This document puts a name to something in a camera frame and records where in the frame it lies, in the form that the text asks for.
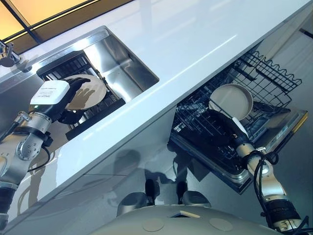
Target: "open dishwasher door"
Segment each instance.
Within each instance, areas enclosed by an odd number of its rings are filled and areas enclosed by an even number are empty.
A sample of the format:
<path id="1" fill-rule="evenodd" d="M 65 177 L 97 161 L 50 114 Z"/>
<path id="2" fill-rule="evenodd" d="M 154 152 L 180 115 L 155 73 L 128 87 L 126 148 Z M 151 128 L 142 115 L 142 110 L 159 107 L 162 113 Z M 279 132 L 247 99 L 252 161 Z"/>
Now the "open dishwasher door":
<path id="1" fill-rule="evenodd" d="M 217 146 L 208 141 L 226 135 L 211 116 L 209 102 L 214 102 L 211 95 L 218 87 L 229 83 L 241 85 L 251 93 L 252 111 L 240 122 L 250 141 L 257 147 L 264 147 L 266 152 L 280 151 L 308 114 L 289 106 L 291 98 L 288 93 L 302 81 L 271 60 L 265 60 L 257 51 L 247 52 L 177 105 L 171 141 L 242 194 L 251 183 L 242 159 L 230 146 Z M 232 118 L 226 110 L 214 104 L 219 112 Z"/>

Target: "dishwasher rack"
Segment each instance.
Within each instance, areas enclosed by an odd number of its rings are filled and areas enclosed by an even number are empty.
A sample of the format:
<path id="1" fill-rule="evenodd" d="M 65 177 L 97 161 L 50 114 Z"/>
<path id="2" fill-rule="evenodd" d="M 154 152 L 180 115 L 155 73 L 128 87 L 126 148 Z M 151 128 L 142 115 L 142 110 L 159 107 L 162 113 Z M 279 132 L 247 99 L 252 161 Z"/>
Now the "dishwasher rack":
<path id="1" fill-rule="evenodd" d="M 260 56 L 258 51 L 247 52 L 180 102 L 176 117 L 185 126 L 199 133 L 223 135 L 222 128 L 215 125 L 208 113 L 208 103 L 213 102 L 219 107 L 210 96 L 219 86 L 228 83 L 244 86 L 253 97 L 253 109 L 241 123 L 250 140 L 255 142 L 262 134 L 262 127 L 267 120 L 275 114 L 289 112 L 285 108 L 291 102 L 288 93 L 302 81 L 295 79 L 293 74 L 287 74 L 285 69 L 280 69 L 271 60 Z M 231 118 L 225 110 L 221 107 L 219 109 Z"/>
<path id="2" fill-rule="evenodd" d="M 211 116 L 208 104 L 213 102 L 219 107 L 210 96 L 219 86 L 228 83 L 244 86 L 253 97 L 252 111 L 241 123 L 249 139 L 256 142 L 266 132 L 271 117 L 290 112 L 286 108 L 291 102 L 288 93 L 302 81 L 266 60 L 258 51 L 249 51 L 177 105 L 171 140 L 207 164 L 241 194 L 250 183 L 241 158 L 230 146 L 214 146 L 208 141 L 211 137 L 226 135 L 219 121 Z"/>

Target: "dish rack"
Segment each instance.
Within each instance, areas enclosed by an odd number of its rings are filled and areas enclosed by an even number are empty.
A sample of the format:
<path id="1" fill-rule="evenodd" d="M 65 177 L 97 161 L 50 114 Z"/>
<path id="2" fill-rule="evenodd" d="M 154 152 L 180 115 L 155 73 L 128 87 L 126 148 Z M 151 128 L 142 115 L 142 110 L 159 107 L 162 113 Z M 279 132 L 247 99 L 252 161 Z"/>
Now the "dish rack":
<path id="1" fill-rule="evenodd" d="M 213 166 L 219 177 L 228 175 L 228 184 L 238 193 L 242 193 L 247 187 L 249 177 L 246 173 L 243 175 L 245 170 L 241 165 L 241 158 L 230 146 L 214 146 L 212 151 L 212 148 L 207 148 L 210 143 L 206 141 L 211 137 L 226 135 L 218 121 L 210 115 L 208 104 L 213 102 L 219 112 L 232 118 L 210 99 L 215 89 L 228 83 L 245 87 L 253 97 L 252 111 L 241 123 L 249 139 L 256 142 L 265 133 L 265 125 L 272 116 L 290 112 L 286 108 L 291 102 L 288 93 L 302 81 L 295 79 L 285 69 L 280 69 L 271 60 L 266 60 L 258 51 L 249 51 L 177 105 L 171 140 L 179 143 L 191 155 L 204 160 L 210 168 Z"/>
<path id="2" fill-rule="evenodd" d="M 68 140 L 71 140 L 75 136 L 87 130 L 99 120 L 103 119 L 125 104 L 125 101 L 115 94 L 113 89 L 106 82 L 105 78 L 92 65 L 85 52 L 82 50 L 73 51 L 45 65 L 37 71 L 37 75 L 43 81 L 61 80 L 77 74 L 89 74 L 98 77 L 107 87 L 107 93 L 103 100 L 95 106 L 84 111 L 75 111 L 77 121 L 76 123 L 71 123 L 69 125 L 71 130 L 66 133 Z"/>

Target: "white plate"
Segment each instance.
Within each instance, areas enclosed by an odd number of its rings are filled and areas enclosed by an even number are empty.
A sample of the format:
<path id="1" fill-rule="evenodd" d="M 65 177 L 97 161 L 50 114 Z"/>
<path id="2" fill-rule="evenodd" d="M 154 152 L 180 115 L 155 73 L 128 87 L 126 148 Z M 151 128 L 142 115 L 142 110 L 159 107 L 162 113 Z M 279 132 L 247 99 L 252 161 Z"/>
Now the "white plate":
<path id="1" fill-rule="evenodd" d="M 253 98 L 251 93 L 241 85 L 225 84 L 218 87 L 210 96 L 218 106 L 226 113 L 242 120 L 248 116 L 253 107 Z M 209 108 L 221 111 L 221 109 L 212 101 L 209 102 Z"/>
<path id="2" fill-rule="evenodd" d="M 100 78 L 88 74 L 78 74 L 65 78 L 64 80 L 73 78 L 87 78 L 90 82 L 85 82 L 76 92 L 71 103 L 66 106 L 67 110 L 85 110 L 103 100 L 106 95 L 107 88 Z"/>

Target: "sink basin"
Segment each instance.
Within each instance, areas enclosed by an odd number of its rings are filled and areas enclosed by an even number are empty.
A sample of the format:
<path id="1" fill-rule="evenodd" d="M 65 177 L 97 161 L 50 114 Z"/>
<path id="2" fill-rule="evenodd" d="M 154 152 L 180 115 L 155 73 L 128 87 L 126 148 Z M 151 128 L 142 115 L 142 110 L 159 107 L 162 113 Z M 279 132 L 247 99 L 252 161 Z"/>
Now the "sink basin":
<path id="1" fill-rule="evenodd" d="M 130 102 L 159 81 L 134 53 L 108 28 L 102 26 L 36 58 L 34 61 L 29 61 L 27 63 L 28 69 L 23 69 L 27 72 L 17 69 L 0 78 L 0 103 L 3 107 L 2 110 L 6 110 L 6 113 L 0 112 L 0 118 L 4 120 L 0 126 L 0 132 L 4 131 L 14 120 L 18 111 L 27 111 L 31 97 L 43 83 L 43 77 L 39 76 L 40 71 L 75 51 L 84 52 L 93 68 L 100 73 L 101 77 L 105 78 L 112 89 L 112 93 L 123 100 L 122 104 Z M 16 94 L 22 94 L 24 97 L 22 99 L 16 98 Z M 52 125 L 49 131 L 51 131 L 55 141 L 50 148 L 51 151 L 68 141 L 65 138 L 65 133 L 69 130 L 69 126 L 65 124 L 55 122 Z"/>
<path id="2" fill-rule="evenodd" d="M 49 66 L 73 51 L 84 51 L 94 68 L 125 102 L 131 101 L 159 81 L 106 27 L 99 28 L 92 35 L 77 40 L 70 47 L 43 60 L 41 66 L 38 66 L 40 69 L 36 71 L 37 74 L 44 65 Z"/>

